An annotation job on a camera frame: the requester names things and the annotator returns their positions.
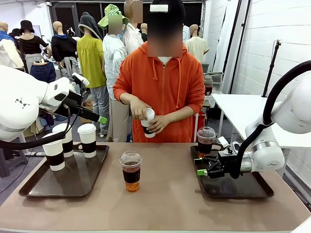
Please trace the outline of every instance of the yellow-green t-shirt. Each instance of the yellow-green t-shirt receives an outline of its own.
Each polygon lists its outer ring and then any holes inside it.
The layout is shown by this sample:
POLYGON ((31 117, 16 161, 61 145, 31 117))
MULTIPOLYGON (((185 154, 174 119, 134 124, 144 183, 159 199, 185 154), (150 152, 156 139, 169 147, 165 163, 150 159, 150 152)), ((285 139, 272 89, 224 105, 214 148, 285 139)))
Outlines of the yellow-green t-shirt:
POLYGON ((89 88, 106 85, 106 77, 102 71, 103 43, 91 35, 84 35, 77 42, 82 75, 90 82, 89 88))

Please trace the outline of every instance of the black tray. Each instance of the black tray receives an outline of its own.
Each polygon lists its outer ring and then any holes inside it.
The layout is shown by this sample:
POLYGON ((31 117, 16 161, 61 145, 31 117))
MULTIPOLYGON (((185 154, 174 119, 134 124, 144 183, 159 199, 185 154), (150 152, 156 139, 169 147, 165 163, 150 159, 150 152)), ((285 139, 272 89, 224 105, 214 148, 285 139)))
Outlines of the black tray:
POLYGON ((65 168, 52 171, 46 161, 18 192, 24 197, 77 198, 91 192, 101 172, 109 146, 97 145, 97 155, 85 158, 74 145, 74 155, 65 158, 65 168))
MULTIPOLYGON (((192 159, 198 158, 198 146, 192 146, 192 159)), ((210 155, 218 156, 218 150, 212 147, 210 155)), ((206 164, 194 164, 198 169, 207 169, 206 164)), ((208 176, 198 176, 198 181, 202 192, 212 198, 227 199, 253 199, 270 198, 274 195, 273 190, 259 174, 259 172, 244 173, 237 179, 233 179, 229 174, 224 177, 211 179, 208 176)))

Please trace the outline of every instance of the man in orange hoodie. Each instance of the man in orange hoodie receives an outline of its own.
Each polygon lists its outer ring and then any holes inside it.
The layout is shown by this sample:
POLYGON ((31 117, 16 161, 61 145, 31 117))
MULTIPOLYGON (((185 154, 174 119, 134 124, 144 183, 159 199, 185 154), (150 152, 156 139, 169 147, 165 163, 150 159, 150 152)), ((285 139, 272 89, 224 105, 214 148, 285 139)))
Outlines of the man in orange hoodie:
POLYGON ((134 142, 190 142, 191 116, 204 101, 201 64, 182 42, 185 9, 181 0, 154 0, 148 21, 148 42, 132 52, 120 67, 113 86, 118 101, 129 104, 133 116, 134 142), (146 108, 155 111, 144 135, 140 120, 146 108))

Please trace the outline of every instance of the clear plastic cup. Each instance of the clear plastic cup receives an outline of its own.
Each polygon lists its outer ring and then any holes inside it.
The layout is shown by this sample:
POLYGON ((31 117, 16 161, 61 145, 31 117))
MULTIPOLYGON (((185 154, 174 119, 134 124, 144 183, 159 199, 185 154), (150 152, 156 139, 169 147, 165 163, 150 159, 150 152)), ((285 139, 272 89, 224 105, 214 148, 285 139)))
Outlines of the clear plastic cup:
POLYGON ((139 189, 141 155, 137 151, 124 152, 120 158, 126 190, 136 192, 139 189))
POLYGON ((150 126, 149 122, 155 118, 155 112, 154 112, 153 109, 147 108, 146 109, 146 114, 147 114, 147 120, 141 120, 140 122, 141 122, 141 125, 142 125, 143 129, 144 129, 145 137, 152 138, 156 134, 155 134, 155 132, 153 132, 153 133, 149 132, 147 130, 147 128, 150 126))
MULTIPOLYGON (((67 127, 67 123, 59 124, 59 125, 56 125, 52 131, 53 133, 60 133, 60 132, 63 132, 66 129, 66 127, 67 127)), ((71 130, 72 129, 70 129, 69 132, 66 134, 66 137, 62 139, 65 158, 68 158, 73 155, 73 141, 72 141, 71 130)))
POLYGON ((209 155, 212 150, 213 140, 216 133, 211 127, 202 127, 197 132, 199 158, 209 155))
MULTIPOLYGON (((42 138, 49 137, 55 133, 49 133, 42 138)), ((62 147, 62 140, 50 142, 42 145, 45 156, 52 171, 59 171, 65 167, 65 159, 62 147)))
POLYGON ((96 127, 93 124, 84 124, 78 128, 82 150, 86 158, 92 158, 96 155, 96 127))

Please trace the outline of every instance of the orange hoodie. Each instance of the orange hoodie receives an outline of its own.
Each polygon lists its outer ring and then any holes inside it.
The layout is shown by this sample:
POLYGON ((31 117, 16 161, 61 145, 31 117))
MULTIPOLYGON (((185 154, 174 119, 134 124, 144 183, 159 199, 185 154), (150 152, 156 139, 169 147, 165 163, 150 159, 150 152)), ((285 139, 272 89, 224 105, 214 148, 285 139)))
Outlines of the orange hoodie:
MULTIPOLYGON (((165 66, 157 57, 147 56, 147 42, 123 61, 113 86, 120 101, 122 93, 137 96, 150 105, 155 115, 166 115, 185 106, 198 113, 204 101, 204 76, 201 64, 183 46, 181 57, 165 66)), ((153 138, 146 138, 139 120, 133 120, 134 142, 191 142, 192 119, 173 122, 153 138)))

